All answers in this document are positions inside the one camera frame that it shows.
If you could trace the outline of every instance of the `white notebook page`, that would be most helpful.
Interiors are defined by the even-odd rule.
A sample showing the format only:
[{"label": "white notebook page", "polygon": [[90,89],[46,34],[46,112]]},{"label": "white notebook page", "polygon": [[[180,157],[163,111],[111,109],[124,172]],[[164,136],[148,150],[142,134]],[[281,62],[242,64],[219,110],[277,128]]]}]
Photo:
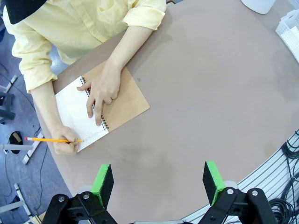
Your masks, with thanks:
[{"label": "white notebook page", "polygon": [[56,94],[56,101],[59,116],[64,126],[70,127],[84,142],[79,144],[79,151],[100,139],[109,131],[105,128],[103,120],[102,126],[95,123],[95,115],[88,118],[86,102],[88,95],[85,91],[78,91],[81,86],[81,77],[70,83]]}]

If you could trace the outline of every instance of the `shirt sleeve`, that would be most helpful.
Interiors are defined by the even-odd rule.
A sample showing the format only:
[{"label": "shirt sleeve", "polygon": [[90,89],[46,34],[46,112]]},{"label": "shirt sleeve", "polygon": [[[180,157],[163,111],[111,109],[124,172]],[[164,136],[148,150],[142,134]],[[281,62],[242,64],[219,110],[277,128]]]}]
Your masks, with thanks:
[{"label": "shirt sleeve", "polygon": [[127,26],[140,26],[156,30],[165,15],[166,0],[124,0],[128,13],[123,22]]},{"label": "shirt sleeve", "polygon": [[21,58],[19,69],[24,75],[27,92],[50,81],[57,76],[51,71],[52,60],[48,56],[51,43],[24,21],[12,25],[6,9],[3,20],[8,33],[14,35],[12,55]]}]

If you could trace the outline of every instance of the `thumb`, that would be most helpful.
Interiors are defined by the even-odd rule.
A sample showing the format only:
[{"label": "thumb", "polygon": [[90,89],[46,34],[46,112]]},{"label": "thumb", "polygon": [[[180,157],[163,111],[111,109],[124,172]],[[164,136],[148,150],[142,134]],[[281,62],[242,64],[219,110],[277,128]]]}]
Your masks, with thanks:
[{"label": "thumb", "polygon": [[86,89],[88,89],[88,88],[90,88],[90,87],[91,87],[91,82],[90,82],[90,81],[87,81],[87,82],[84,83],[82,86],[77,87],[77,90],[79,90],[79,91],[84,91],[84,90],[86,90]]},{"label": "thumb", "polygon": [[64,129],[63,135],[70,142],[75,142],[77,140],[75,133],[69,127]]}]

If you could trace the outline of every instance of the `yellow pencil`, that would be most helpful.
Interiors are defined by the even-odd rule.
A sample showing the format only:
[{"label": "yellow pencil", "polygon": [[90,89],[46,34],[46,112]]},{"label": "yellow pencil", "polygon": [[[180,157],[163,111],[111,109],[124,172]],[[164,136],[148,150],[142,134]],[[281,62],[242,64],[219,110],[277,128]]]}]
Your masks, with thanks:
[{"label": "yellow pencil", "polygon": [[53,141],[53,142],[70,142],[67,139],[39,139],[39,138],[25,138],[26,141]]}]

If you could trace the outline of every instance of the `screw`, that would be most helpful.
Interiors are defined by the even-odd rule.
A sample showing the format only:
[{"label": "screw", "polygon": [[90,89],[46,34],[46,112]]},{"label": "screw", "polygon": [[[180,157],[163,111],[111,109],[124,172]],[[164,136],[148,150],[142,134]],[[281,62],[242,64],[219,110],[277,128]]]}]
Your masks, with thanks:
[{"label": "screw", "polygon": [[228,190],[227,190],[227,193],[228,193],[229,195],[232,195],[232,194],[234,193],[234,191],[233,191],[232,189],[228,189]]},{"label": "screw", "polygon": [[254,190],[254,191],[252,192],[252,195],[253,195],[253,196],[257,196],[257,194],[258,194],[258,192],[257,192],[256,190]]},{"label": "screw", "polygon": [[59,202],[63,202],[63,201],[64,201],[64,197],[63,197],[63,196],[59,197],[59,198],[58,198],[58,201],[59,201]]},{"label": "screw", "polygon": [[89,198],[89,194],[85,194],[85,195],[83,195],[83,198],[84,198],[84,199],[88,199],[88,198]]}]

